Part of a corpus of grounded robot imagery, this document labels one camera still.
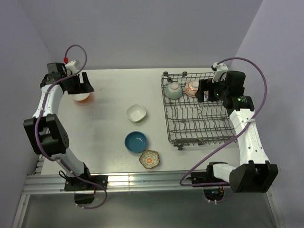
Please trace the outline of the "white bowl orange outside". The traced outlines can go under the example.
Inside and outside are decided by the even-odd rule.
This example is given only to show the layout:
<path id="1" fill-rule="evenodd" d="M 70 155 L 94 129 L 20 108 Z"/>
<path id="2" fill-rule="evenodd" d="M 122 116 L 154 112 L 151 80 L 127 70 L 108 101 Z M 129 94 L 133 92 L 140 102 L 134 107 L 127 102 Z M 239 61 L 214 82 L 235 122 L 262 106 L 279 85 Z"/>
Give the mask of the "white bowl orange outside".
<path id="1" fill-rule="evenodd" d="M 76 102 L 83 103 L 83 102 L 86 102 L 90 98 L 90 95 L 91 95 L 90 93 L 75 94 L 75 95 L 72 95 L 72 98 Z"/>

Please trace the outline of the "orange floral patterned bowl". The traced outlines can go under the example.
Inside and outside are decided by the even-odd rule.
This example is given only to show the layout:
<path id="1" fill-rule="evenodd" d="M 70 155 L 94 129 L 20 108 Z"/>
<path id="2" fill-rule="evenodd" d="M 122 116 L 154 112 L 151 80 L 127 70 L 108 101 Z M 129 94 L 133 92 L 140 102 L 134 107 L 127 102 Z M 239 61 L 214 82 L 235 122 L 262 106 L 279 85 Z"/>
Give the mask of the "orange floral patterned bowl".
<path id="1" fill-rule="evenodd" d="M 195 94 L 199 88 L 199 81 L 190 81 L 185 85 L 185 93 L 190 97 L 196 97 Z"/>

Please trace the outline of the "pale green ceramic bowl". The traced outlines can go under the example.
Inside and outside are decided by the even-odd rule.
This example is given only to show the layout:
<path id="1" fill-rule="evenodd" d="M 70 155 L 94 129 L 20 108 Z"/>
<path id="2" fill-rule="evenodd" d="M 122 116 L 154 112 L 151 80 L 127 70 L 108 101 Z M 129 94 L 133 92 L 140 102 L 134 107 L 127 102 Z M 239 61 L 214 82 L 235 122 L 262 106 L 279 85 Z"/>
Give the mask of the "pale green ceramic bowl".
<path id="1" fill-rule="evenodd" d="M 178 83 L 173 82 L 166 86 L 164 93 L 169 99 L 179 99 L 182 96 L 183 90 Z"/>

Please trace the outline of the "brown patterned ceramic bowl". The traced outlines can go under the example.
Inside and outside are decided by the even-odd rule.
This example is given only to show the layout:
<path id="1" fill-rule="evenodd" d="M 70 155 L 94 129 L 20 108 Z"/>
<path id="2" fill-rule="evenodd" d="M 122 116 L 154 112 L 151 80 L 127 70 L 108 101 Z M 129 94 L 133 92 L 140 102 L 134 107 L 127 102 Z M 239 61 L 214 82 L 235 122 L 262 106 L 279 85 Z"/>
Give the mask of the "brown patterned ceramic bowl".
<path id="1" fill-rule="evenodd" d="M 209 101 L 209 92 L 208 91 L 205 91 L 204 92 L 204 97 L 205 97 L 205 101 Z"/>

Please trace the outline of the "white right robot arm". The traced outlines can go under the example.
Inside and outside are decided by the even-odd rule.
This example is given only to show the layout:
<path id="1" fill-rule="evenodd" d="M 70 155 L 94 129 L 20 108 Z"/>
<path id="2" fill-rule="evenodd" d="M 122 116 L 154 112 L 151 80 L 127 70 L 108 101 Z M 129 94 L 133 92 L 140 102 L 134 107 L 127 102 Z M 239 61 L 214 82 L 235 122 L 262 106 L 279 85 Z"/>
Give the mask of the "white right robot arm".
<path id="1" fill-rule="evenodd" d="M 252 98 L 244 95 L 245 78 L 243 72 L 227 71 L 219 81 L 199 81 L 195 96 L 202 103 L 205 92 L 208 92 L 208 101 L 222 102 L 238 136 L 240 152 L 238 167 L 225 162 L 210 162 L 205 176 L 210 185 L 227 182 L 234 193 L 265 193 L 278 175 L 278 166 L 269 161 L 259 139 Z"/>

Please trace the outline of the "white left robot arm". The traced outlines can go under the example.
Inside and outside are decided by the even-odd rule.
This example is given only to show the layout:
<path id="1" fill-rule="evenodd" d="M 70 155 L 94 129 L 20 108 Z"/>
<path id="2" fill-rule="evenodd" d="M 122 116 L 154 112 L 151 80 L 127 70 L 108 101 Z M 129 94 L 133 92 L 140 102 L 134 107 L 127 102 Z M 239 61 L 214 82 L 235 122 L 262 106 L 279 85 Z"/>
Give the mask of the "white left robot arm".
<path id="1" fill-rule="evenodd" d="M 69 137 L 57 114 L 64 93 L 75 101 L 86 101 L 94 91 L 87 73 L 69 76 L 80 69 L 77 60 L 49 63 L 48 73 L 40 83 L 41 99 L 32 118 L 24 120 L 23 126 L 34 152 L 56 161 L 68 177 L 76 177 L 76 185 L 86 190 L 92 186 L 89 169 L 69 148 Z"/>

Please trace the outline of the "small flower shaped patterned dish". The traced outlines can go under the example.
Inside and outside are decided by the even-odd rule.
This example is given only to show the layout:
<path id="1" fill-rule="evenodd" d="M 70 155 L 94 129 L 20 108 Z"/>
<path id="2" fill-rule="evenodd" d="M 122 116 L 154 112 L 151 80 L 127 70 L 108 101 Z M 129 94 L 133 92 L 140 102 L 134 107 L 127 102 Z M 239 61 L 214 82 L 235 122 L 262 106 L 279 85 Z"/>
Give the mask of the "small flower shaped patterned dish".
<path id="1" fill-rule="evenodd" d="M 140 164 L 146 169 L 152 169 L 160 164 L 159 153 L 154 150 L 144 150 L 139 157 Z"/>

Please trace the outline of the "white square bowl green outside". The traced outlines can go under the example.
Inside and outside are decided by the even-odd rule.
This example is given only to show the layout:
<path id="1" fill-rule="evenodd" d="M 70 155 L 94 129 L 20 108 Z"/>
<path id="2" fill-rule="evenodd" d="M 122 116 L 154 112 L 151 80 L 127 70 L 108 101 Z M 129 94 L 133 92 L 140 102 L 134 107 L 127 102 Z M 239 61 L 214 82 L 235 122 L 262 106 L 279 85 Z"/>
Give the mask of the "white square bowl green outside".
<path id="1" fill-rule="evenodd" d="M 132 122 L 141 121 L 146 116 L 146 114 L 146 110 L 139 104 L 134 104 L 126 110 L 126 115 Z"/>

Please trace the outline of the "blue ceramic bowl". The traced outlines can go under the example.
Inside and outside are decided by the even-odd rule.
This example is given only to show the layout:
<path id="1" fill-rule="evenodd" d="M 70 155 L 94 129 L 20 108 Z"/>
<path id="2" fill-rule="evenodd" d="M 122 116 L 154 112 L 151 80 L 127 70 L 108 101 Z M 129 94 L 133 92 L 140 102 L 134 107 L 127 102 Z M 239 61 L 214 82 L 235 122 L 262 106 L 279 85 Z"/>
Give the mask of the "blue ceramic bowl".
<path id="1" fill-rule="evenodd" d="M 126 136 L 124 145 L 130 152 L 142 153 L 148 146 L 148 140 L 142 132 L 135 131 Z"/>

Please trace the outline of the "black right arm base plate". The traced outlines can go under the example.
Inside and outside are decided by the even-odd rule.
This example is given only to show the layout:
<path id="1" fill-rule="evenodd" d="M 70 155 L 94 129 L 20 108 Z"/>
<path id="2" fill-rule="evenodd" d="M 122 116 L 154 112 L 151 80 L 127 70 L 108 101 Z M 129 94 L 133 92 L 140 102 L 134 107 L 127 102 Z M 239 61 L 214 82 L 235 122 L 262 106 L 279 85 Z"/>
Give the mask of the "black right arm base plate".
<path id="1" fill-rule="evenodd" d="M 207 171 L 192 172 L 190 180 L 193 187 L 229 186 L 228 182 L 213 177 Z"/>

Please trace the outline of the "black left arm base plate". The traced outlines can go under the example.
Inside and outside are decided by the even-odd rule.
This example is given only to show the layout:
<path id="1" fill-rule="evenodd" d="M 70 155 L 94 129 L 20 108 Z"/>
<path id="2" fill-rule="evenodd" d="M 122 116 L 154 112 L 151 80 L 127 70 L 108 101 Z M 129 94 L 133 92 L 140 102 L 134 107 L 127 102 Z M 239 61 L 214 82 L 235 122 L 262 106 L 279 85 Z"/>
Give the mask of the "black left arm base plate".
<path id="1" fill-rule="evenodd" d="M 97 184 L 98 186 L 83 182 L 76 177 L 68 177 L 64 186 L 64 191 L 89 191 L 106 189 L 108 184 L 108 176 L 93 175 L 89 181 Z"/>

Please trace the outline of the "aluminium frame rail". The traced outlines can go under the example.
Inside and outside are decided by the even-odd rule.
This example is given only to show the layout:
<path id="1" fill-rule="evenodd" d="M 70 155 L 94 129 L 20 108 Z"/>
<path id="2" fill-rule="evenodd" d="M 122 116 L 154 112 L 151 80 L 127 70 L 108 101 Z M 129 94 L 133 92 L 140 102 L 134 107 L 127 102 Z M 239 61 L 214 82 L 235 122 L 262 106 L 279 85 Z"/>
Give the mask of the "aluminium frame rail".
<path id="1" fill-rule="evenodd" d="M 179 184 L 181 171 L 107 173 L 107 192 L 139 192 L 163 190 L 195 190 Z M 56 175 L 30 175 L 26 177 L 22 195 L 68 193 L 66 182 Z"/>

